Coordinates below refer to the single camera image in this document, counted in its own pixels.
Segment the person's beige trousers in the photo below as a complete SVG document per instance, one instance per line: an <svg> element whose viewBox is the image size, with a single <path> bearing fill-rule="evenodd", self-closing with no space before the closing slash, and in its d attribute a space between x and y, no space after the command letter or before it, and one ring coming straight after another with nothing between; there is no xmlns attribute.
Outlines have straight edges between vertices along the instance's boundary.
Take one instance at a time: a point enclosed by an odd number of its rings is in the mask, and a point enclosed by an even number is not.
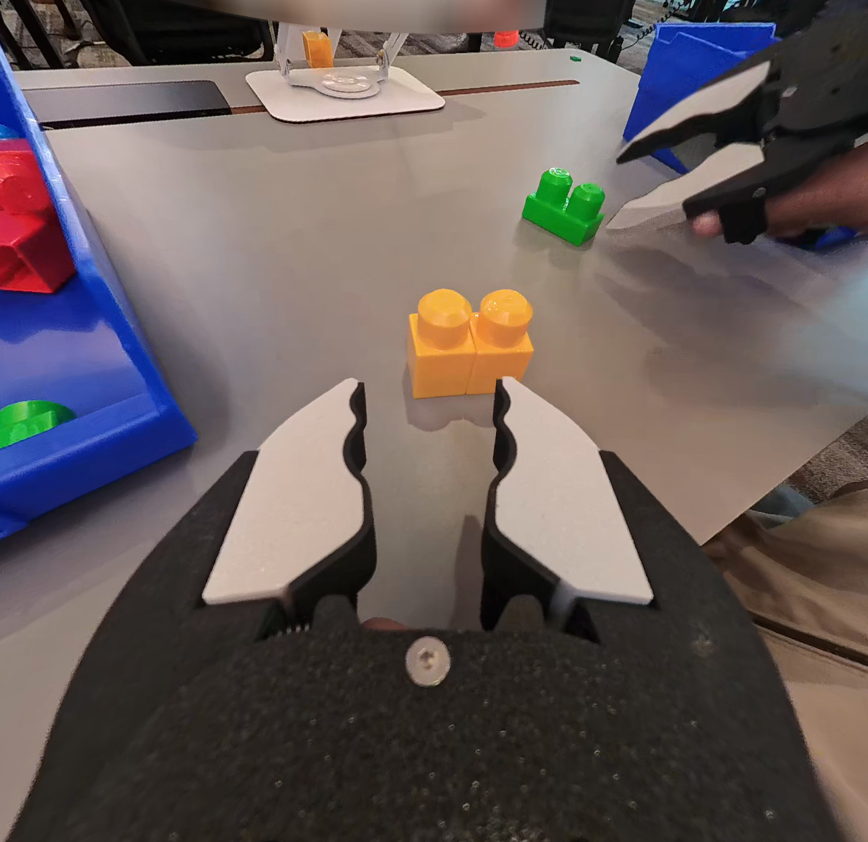
<svg viewBox="0 0 868 842"><path fill-rule="evenodd" d="M867 839L867 490L779 488L703 545L783 679L832 812Z"/></svg>

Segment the yellow toy block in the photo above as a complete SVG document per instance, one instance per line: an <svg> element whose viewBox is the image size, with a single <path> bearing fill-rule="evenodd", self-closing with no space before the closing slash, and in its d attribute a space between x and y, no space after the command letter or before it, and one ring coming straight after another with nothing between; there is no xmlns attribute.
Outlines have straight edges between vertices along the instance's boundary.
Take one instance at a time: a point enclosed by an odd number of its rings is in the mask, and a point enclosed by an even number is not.
<svg viewBox="0 0 868 842"><path fill-rule="evenodd" d="M407 366L415 399L466 395L476 359L472 306L460 293L423 295L408 317Z"/></svg>
<svg viewBox="0 0 868 842"><path fill-rule="evenodd" d="M476 355L466 394L492 394L502 378L522 381L534 354L528 336L532 316L532 305L515 290L496 290L483 297L471 321Z"/></svg>

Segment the person's right hand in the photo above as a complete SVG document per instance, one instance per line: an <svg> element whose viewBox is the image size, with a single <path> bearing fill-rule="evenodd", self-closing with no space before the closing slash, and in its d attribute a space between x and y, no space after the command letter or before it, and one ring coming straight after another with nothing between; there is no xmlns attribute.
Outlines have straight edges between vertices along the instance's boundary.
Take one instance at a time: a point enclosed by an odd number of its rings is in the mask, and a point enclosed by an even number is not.
<svg viewBox="0 0 868 842"><path fill-rule="evenodd" d="M765 234L791 239L821 227L867 231L867 144L825 163L804 183L765 203Z"/></svg>

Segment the pile of colourful toy blocks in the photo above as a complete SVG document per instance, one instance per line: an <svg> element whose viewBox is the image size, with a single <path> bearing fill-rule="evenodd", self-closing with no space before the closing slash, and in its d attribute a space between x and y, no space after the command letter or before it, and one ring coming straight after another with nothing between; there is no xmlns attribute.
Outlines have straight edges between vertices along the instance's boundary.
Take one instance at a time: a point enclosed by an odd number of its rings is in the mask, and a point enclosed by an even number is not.
<svg viewBox="0 0 868 842"><path fill-rule="evenodd" d="M53 294L75 266L36 154L23 138L1 141L1 289ZM76 414L48 400L30 399L1 410L1 447L70 423Z"/></svg>

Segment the white document stand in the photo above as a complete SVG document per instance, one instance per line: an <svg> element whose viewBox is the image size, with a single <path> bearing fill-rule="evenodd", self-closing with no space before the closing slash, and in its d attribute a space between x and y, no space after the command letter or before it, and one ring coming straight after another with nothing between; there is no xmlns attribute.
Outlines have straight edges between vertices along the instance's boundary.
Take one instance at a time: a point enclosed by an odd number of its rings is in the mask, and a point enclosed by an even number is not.
<svg viewBox="0 0 868 842"><path fill-rule="evenodd" d="M310 69L301 33L313 29L278 24L277 69L254 71L246 83L275 120L308 124L443 109L445 100L404 69L394 66L406 33L391 33L373 65ZM328 29L335 55L340 29Z"/></svg>

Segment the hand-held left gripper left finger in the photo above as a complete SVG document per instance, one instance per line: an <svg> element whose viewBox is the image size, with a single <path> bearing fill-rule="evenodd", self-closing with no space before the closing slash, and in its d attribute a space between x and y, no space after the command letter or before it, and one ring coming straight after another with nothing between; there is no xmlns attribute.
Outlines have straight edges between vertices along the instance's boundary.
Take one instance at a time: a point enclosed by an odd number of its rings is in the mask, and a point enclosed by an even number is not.
<svg viewBox="0 0 868 842"><path fill-rule="evenodd" d="M357 602L377 563L366 424L363 382L348 378L266 438L204 587L208 606Z"/></svg>

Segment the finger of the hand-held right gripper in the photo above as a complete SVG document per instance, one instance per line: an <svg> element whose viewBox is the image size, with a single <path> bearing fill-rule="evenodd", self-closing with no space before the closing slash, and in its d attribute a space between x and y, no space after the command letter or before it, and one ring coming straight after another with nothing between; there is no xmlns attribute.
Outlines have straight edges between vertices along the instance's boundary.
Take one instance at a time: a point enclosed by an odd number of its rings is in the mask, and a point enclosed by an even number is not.
<svg viewBox="0 0 868 842"><path fill-rule="evenodd" d="M676 103L627 142L624 164L692 140L702 133L751 132L772 65L762 62L721 77Z"/></svg>
<svg viewBox="0 0 868 842"><path fill-rule="evenodd" d="M730 144L709 155L691 172L630 200L608 222L608 232L658 230L689 219L684 204L712 187L760 165L765 155L758 144Z"/></svg>

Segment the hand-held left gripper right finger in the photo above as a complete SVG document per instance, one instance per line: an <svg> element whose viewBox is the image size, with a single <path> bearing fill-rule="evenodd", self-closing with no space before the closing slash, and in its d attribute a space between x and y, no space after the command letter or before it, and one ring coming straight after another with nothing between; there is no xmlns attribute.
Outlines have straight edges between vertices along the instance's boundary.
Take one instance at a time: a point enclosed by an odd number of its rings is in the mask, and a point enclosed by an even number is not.
<svg viewBox="0 0 868 842"><path fill-rule="evenodd" d="M534 596L545 609L578 600L649 606L652 587L590 436L515 378L497 381L493 422L486 581L507 598Z"/></svg>

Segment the blue plastic bin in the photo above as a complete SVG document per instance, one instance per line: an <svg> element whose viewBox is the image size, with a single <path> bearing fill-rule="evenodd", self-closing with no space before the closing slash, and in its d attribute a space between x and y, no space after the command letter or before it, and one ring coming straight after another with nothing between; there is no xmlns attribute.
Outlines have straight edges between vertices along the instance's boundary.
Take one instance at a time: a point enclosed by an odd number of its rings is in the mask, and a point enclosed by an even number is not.
<svg viewBox="0 0 868 842"><path fill-rule="evenodd" d="M660 24L623 132L625 144L674 104L721 77L734 75L739 71L737 66L783 39L776 36L770 23ZM674 168L679 173L677 179L719 149L720 135L709 132L647 156ZM686 214L689 219L710 211L720 216L720 207L727 200L746 207L752 202L752 178L765 174L772 175L773 171L766 171L762 163L749 168L687 200ZM754 240L725 241L747 245Z"/></svg>
<svg viewBox="0 0 868 842"><path fill-rule="evenodd" d="M197 435L156 364L123 285L2 56L2 126L35 155L74 276L54 293L2 291L2 408L52 402L72 413L1 457L1 536L191 446Z"/></svg>

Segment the green double toy block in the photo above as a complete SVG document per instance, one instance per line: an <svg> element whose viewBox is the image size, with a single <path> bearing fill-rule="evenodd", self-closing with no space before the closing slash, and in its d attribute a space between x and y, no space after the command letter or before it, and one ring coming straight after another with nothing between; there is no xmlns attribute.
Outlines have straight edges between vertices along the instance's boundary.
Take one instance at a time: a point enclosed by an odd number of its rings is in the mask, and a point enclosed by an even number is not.
<svg viewBox="0 0 868 842"><path fill-rule="evenodd" d="M522 218L580 247L597 234L604 201L600 185L575 184L569 172L553 167L542 173L536 191L526 197Z"/></svg>

